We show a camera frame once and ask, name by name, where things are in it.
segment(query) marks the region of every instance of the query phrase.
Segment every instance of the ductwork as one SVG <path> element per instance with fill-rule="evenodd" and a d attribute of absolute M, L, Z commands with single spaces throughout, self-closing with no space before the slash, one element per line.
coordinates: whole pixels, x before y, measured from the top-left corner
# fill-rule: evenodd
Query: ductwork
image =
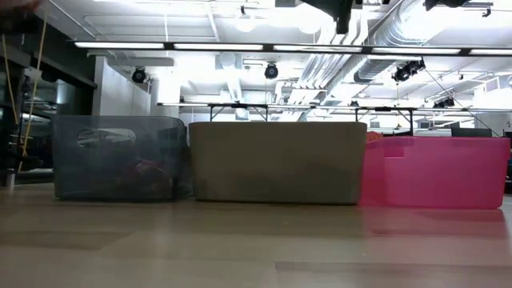
<path fill-rule="evenodd" d="M 345 35 L 336 35 L 332 27 L 322 28 L 322 36 L 318 44 L 360 44 L 368 36 L 368 21 L 363 12 L 356 10 L 350 20 L 350 30 Z M 348 59 L 347 55 L 313 54 L 297 82 L 297 86 L 309 89 L 322 89 L 336 75 Z M 307 90 L 294 90 L 290 96 L 289 104 L 309 104 L 318 95 L 318 92 Z M 300 113 L 285 112 L 286 121 L 298 118 Z"/>
<path fill-rule="evenodd" d="M 435 22 L 434 11 L 425 12 L 424 0 L 400 2 L 382 25 L 368 37 L 369 46 L 421 46 L 441 32 L 445 26 L 442 21 Z M 334 80 L 328 85 L 328 95 L 344 98 L 353 97 L 363 90 L 367 83 L 390 66 L 395 60 L 376 60 L 367 56 L 354 55 L 345 62 Z M 361 85 L 343 85 L 343 82 L 358 82 Z"/>
<path fill-rule="evenodd" d="M 236 69 L 237 56 L 233 52 L 223 52 L 219 55 L 219 61 L 226 72 L 227 89 L 230 91 L 231 100 L 233 102 L 245 102 Z M 246 109 L 236 109 L 234 115 L 237 121 L 249 121 L 249 111 Z"/>

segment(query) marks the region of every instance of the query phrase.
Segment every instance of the ceiling pipe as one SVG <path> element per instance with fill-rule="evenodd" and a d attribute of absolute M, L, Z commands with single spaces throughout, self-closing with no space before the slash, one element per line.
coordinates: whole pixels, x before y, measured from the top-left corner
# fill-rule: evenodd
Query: ceiling pipe
<path fill-rule="evenodd" d="M 215 41 L 220 42 L 221 39 L 218 36 L 217 25 L 215 25 L 214 13 L 211 10 L 211 4 L 206 5 L 206 12 L 208 13 L 208 19 L 210 20 L 211 29 L 214 32 Z"/>
<path fill-rule="evenodd" d="M 368 21 L 364 17 L 364 13 L 360 13 L 359 19 L 354 14 L 352 20 L 350 20 L 350 31 L 347 34 L 346 38 L 344 38 L 341 42 L 343 45 L 350 44 L 361 44 L 368 37 Z M 325 88 L 329 82 L 333 80 L 336 76 L 336 73 L 340 71 L 346 61 L 350 58 L 348 55 L 339 55 L 336 63 L 333 65 L 330 71 L 327 71 L 327 74 L 324 74 L 322 78 L 317 80 L 318 86 L 321 88 Z"/>
<path fill-rule="evenodd" d="M 428 25 L 429 12 L 425 12 L 423 6 L 424 0 L 400 1 L 382 20 L 377 29 L 366 40 L 367 45 L 376 46 L 421 46 L 433 36 L 438 34 L 444 27 L 443 25 L 432 27 L 432 30 L 425 30 L 425 33 L 412 33 L 407 29 L 413 28 L 411 20 L 424 22 Z M 355 55 L 346 61 L 344 67 L 336 78 L 328 85 L 328 95 L 340 95 L 346 89 L 341 82 L 356 81 L 360 82 L 361 90 L 365 88 L 364 84 L 370 83 L 377 75 L 392 66 L 396 60 L 371 60 L 367 56 Z M 344 95 L 352 98 L 357 90 L 348 90 L 350 94 Z"/>

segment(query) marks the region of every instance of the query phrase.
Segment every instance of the ceiling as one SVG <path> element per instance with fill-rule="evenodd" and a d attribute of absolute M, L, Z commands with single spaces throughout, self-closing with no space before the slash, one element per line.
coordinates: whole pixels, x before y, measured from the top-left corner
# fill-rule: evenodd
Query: ceiling
<path fill-rule="evenodd" d="M 254 16 L 254 21 L 238 19 L 239 5 L 191 5 L 186 1 L 172 1 L 173 4 L 135 4 L 118 0 L 103 2 L 93 0 L 48 0 L 48 22 L 65 34 L 77 40 L 107 41 L 159 41 L 159 42 L 256 42 L 256 43 L 317 43 L 322 41 L 322 30 L 315 34 L 304 33 L 308 26 L 315 26 L 318 21 L 325 22 L 325 15 L 308 13 L 293 18 L 293 8 L 274 8 L 275 0 L 259 0 L 257 5 L 248 4 L 247 13 Z M 367 30 L 385 17 L 386 12 L 400 2 L 391 1 L 388 6 L 365 8 L 364 19 L 368 22 Z M 491 16 L 484 18 L 485 8 L 465 10 L 461 18 L 450 10 L 442 19 L 444 27 L 433 35 L 425 46 L 509 46 L 512 45 L 512 3 L 510 0 L 481 0 L 493 4 Z M 255 24 L 250 32 L 243 32 L 237 26 Z M 408 29 L 414 33 L 429 29 L 430 24 L 417 23 Z M 174 67 L 179 71 L 182 83 L 182 95 L 219 95 L 220 90 L 227 89 L 226 77 L 222 70 L 215 69 L 215 55 L 218 53 L 186 53 L 165 51 L 122 51 L 115 58 L 110 57 L 110 64 L 117 61 L 139 58 L 172 58 Z M 300 78 L 310 61 L 308 54 L 258 54 L 244 53 L 244 59 L 261 59 L 276 62 L 280 76 L 275 80 L 266 80 L 263 76 L 264 66 L 249 66 L 239 71 L 242 90 L 274 91 L 279 81 Z M 469 100 L 474 95 L 474 88 L 512 71 L 511 58 L 439 58 L 427 57 L 425 63 L 429 73 L 423 71 L 407 82 L 397 86 L 390 80 L 397 64 L 380 73 L 373 84 L 363 86 L 360 92 L 348 93 L 348 97 L 361 94 L 365 99 L 389 100 L 418 99 L 417 103 L 435 100 L 442 96 L 444 90 L 454 89 L 456 97 Z M 133 67 L 123 64 L 124 69 Z M 159 67 L 151 73 L 169 68 Z"/>

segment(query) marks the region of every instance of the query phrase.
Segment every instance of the storage bin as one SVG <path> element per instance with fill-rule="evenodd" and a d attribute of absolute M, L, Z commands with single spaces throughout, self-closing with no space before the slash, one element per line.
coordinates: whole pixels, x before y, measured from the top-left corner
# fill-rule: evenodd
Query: storage bin
<path fill-rule="evenodd" d="M 173 198 L 186 130 L 167 117 L 57 116 L 55 194 L 60 199 Z"/>
<path fill-rule="evenodd" d="M 199 200 L 354 205 L 366 124 L 197 122 L 189 125 Z"/>
<path fill-rule="evenodd" d="M 361 205 L 500 207 L 508 138 L 384 138 L 366 144 Z"/>

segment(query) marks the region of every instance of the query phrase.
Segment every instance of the cable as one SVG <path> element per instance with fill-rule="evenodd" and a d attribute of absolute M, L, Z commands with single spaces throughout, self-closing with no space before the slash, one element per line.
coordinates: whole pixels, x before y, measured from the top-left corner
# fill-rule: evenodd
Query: cable
<path fill-rule="evenodd" d="M 14 102 L 14 94 L 13 94 L 13 86 L 10 82 L 10 72 L 9 72 L 9 59 L 7 57 L 7 45 L 6 45 L 6 35 L 2 34 L 2 48 L 3 48 L 3 56 L 4 60 L 6 61 L 6 76 L 7 76 L 7 85 L 9 87 L 9 96 L 10 96 L 10 102 L 13 105 L 13 115 L 14 115 L 14 122 L 16 123 L 16 126 L 19 124 L 18 122 L 18 112 L 16 111 L 16 103 Z"/>
<path fill-rule="evenodd" d="M 434 76 L 432 76 L 432 74 L 431 74 L 427 69 L 425 69 L 425 72 L 427 72 L 427 73 L 428 73 L 428 75 L 429 75 L 429 76 L 430 76 L 430 77 L 431 77 L 431 78 L 432 78 L 432 79 L 433 79 L 433 80 L 434 80 L 434 81 L 439 85 L 439 87 L 441 87 L 441 89 L 442 89 L 446 94 L 448 94 L 448 96 L 449 96 L 450 98 L 452 98 L 452 99 L 453 99 L 457 104 L 459 104 L 459 105 L 463 108 L 462 104 L 461 104 L 459 101 L 457 101 L 457 99 L 455 99 L 455 97 L 451 96 L 451 95 L 450 95 L 450 92 L 448 92 L 448 90 L 446 90 L 446 89 L 445 89 L 445 87 L 443 87 L 443 86 L 441 85 L 441 83 L 439 83 L 439 81 L 438 81 Z M 496 133 L 496 131 L 492 130 L 492 129 L 491 129 L 487 124 L 485 124 L 482 120 L 478 119 L 478 117 L 477 117 L 475 114 L 473 114 L 471 111 L 467 111 L 467 112 L 468 112 L 471 116 L 473 116 L 473 118 L 474 118 L 474 119 L 476 119 L 478 122 L 480 122 L 482 125 L 484 125 L 487 129 L 491 130 L 491 131 L 493 132 L 493 134 L 495 134 L 495 135 L 496 135 L 496 136 L 498 136 L 498 137 L 501 137 L 498 133 Z"/>
<path fill-rule="evenodd" d="M 26 126 L 25 141 L 23 142 L 23 154 L 22 154 L 23 157 L 26 156 L 26 145 L 28 143 L 30 127 L 31 127 L 31 124 L 32 124 L 32 113 L 34 112 L 34 97 L 35 97 L 35 93 L 38 90 L 38 82 L 39 82 L 39 79 L 41 77 L 39 72 L 40 72 L 40 68 L 41 68 L 42 48 L 44 47 L 44 43 L 45 43 L 47 19 L 48 19 L 48 5 L 46 4 L 44 20 L 43 20 L 43 23 L 42 23 L 41 42 L 39 43 L 38 64 L 36 66 L 36 71 L 38 72 L 38 76 L 34 80 L 34 90 L 32 91 L 32 97 L 30 98 L 29 121 L 28 121 L 28 124 Z M 18 172 L 22 171 L 22 167 L 23 167 L 23 161 L 20 161 L 19 167 L 18 167 Z"/>

